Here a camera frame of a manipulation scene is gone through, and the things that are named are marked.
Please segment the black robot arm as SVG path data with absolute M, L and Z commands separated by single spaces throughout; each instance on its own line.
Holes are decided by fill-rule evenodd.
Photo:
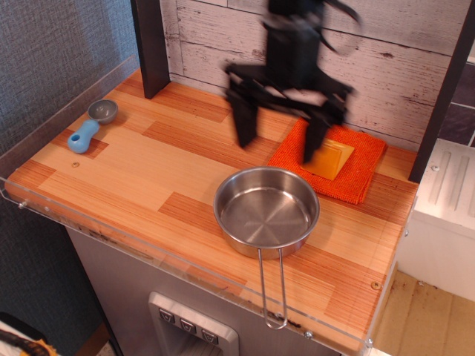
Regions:
M 318 66 L 318 50 L 328 44 L 322 36 L 325 5 L 325 1 L 269 1 L 263 17 L 264 64 L 226 67 L 226 99 L 240 147 L 257 136 L 259 108 L 300 114 L 308 121 L 304 163 L 311 161 L 329 128 L 344 124 L 353 88 Z

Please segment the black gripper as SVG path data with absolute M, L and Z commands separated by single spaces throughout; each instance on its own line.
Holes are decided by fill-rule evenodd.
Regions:
M 266 59 L 262 65 L 226 66 L 237 142 L 245 148 L 257 137 L 259 108 L 299 113 L 307 121 L 303 163 L 308 163 L 332 125 L 341 125 L 353 89 L 318 66 L 324 42 L 317 16 L 266 16 Z

